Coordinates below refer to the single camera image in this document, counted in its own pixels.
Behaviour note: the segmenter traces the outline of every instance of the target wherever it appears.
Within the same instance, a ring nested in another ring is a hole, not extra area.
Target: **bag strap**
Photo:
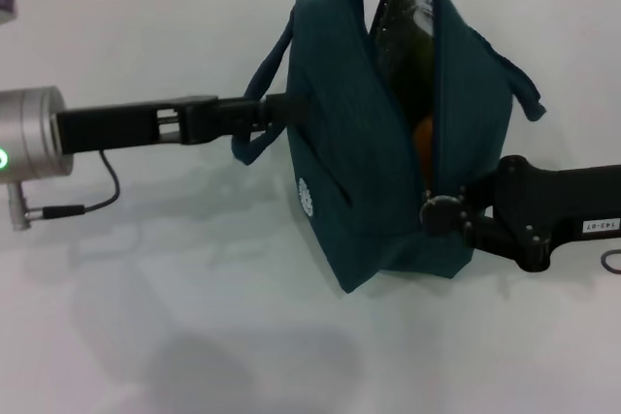
[[[289,22],[284,28],[284,32],[278,39],[278,42],[270,52],[270,54],[263,60],[261,66],[256,71],[252,80],[250,80],[250,84],[245,91],[244,97],[253,100],[259,100],[263,98],[268,88],[272,84],[274,80],[274,76],[280,68],[280,63],[282,62],[282,57],[286,52],[291,40],[293,39],[293,12],[291,12],[291,16],[289,17]],[[247,133],[245,135],[237,135],[233,137],[231,142],[231,147],[233,149],[233,155],[236,159],[244,163],[245,165],[250,165],[254,162],[263,151],[273,143],[276,138],[284,131],[286,125],[278,124],[272,125],[268,128],[261,136],[255,138],[254,140],[250,140],[250,134]]]
[[[474,36],[487,48],[487,51],[503,66],[508,86],[522,106],[526,117],[530,121],[539,120],[545,113],[545,107],[539,102],[541,95],[533,81],[519,67],[508,58],[497,53],[492,45],[478,32],[470,28]]]

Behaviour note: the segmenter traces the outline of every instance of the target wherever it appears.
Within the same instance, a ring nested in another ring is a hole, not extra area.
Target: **teal bag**
[[[381,0],[371,33],[363,0],[297,0],[246,96],[260,99],[291,45],[287,93],[311,116],[287,128],[295,182],[314,233],[347,292],[375,273],[451,278],[473,251],[422,232],[425,193],[457,195],[496,168],[512,98],[530,120],[545,109],[528,77],[459,16],[450,0]],[[433,118],[433,180],[412,132]],[[251,164],[284,130],[233,139]]]

